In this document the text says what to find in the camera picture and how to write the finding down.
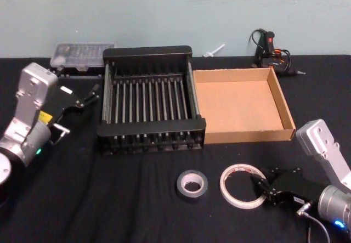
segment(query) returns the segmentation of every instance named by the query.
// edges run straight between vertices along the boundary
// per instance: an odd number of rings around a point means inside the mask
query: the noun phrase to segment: black table
[[[0,133],[13,116],[20,71],[35,61],[0,60]],[[194,58],[194,69],[249,67],[249,57]],[[351,165],[351,56],[293,56],[305,76],[280,78],[296,127],[323,118]],[[62,78],[60,84],[83,97],[102,80]],[[307,221],[292,208],[265,203],[254,210],[229,205],[219,190],[228,166],[300,166],[306,178],[329,183],[318,162],[298,141],[206,145],[203,150],[100,156],[96,128],[100,103],[83,115],[66,118],[71,133],[56,147],[46,145],[30,164],[10,216],[1,219],[1,242],[305,242]],[[180,173],[197,169],[208,179],[204,201],[190,205],[176,194]],[[238,173],[227,180],[242,200],[256,197],[250,179]],[[332,242],[346,241],[325,223]],[[312,242],[326,242],[312,227]]]

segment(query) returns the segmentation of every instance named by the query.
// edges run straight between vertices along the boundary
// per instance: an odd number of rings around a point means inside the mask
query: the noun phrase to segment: black tape roll
[[[200,188],[196,191],[189,191],[185,188],[188,183],[197,183]],[[205,197],[208,188],[206,176],[196,170],[187,170],[180,174],[177,179],[177,192],[187,202],[199,202]]]

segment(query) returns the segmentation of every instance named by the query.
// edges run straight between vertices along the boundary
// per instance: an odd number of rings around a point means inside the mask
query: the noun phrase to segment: cardboard box
[[[289,108],[273,69],[195,70],[205,143],[291,140]]]

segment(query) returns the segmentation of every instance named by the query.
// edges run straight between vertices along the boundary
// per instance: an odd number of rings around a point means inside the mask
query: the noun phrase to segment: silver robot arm
[[[321,218],[351,229],[351,170],[340,152],[340,145],[323,120],[310,121],[296,132],[307,155],[318,160],[332,185],[322,192],[318,202]]]
[[[50,129],[38,117],[57,82],[55,74],[36,63],[21,72],[15,115],[0,139],[0,204],[6,199],[9,186],[21,168],[28,166],[51,136]]]

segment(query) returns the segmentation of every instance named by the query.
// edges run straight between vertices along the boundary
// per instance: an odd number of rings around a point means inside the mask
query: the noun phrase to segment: clear tape roll
[[[254,173],[254,174],[257,174],[257,175],[261,176],[262,178],[266,179],[264,174],[259,169],[255,168],[251,165],[246,165],[244,163],[232,165],[232,166],[229,166],[227,169],[225,169],[224,172],[222,173],[222,175],[220,176],[220,180],[219,180],[220,192],[222,193],[223,197],[227,200],[227,202],[235,207],[238,207],[241,209],[253,209],[253,208],[259,207],[266,199],[265,195],[261,195],[256,200],[253,200],[250,202],[245,202],[245,201],[238,200],[238,199],[234,198],[233,196],[231,196],[229,194],[227,188],[225,187],[225,180],[229,177],[229,175],[231,173],[239,172],[239,171]]]

